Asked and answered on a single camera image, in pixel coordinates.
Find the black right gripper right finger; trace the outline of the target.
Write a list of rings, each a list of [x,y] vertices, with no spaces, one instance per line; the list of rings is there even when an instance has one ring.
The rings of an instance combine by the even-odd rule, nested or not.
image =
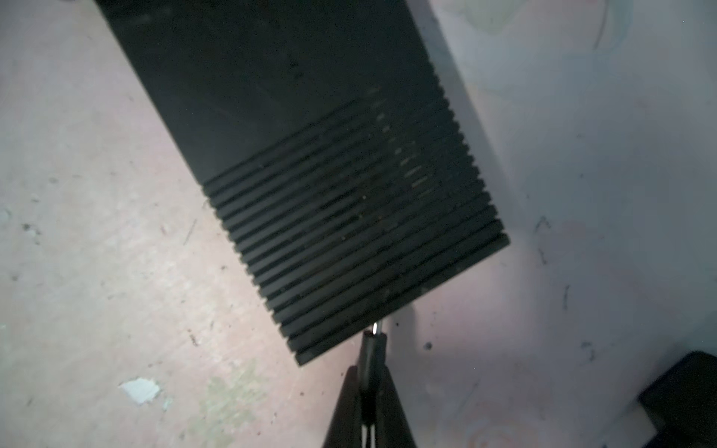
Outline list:
[[[418,447],[388,367],[383,367],[378,375],[377,386],[370,396],[369,415],[374,447]]]

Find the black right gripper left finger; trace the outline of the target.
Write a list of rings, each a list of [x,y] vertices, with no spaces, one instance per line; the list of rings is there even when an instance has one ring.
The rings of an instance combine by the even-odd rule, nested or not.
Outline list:
[[[322,447],[362,448],[362,427],[359,369],[351,366],[345,373]]]

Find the black ribbed network switch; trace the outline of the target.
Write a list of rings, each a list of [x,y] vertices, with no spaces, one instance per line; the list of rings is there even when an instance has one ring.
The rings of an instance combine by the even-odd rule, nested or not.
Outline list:
[[[508,246],[405,2],[98,7],[299,364]]]

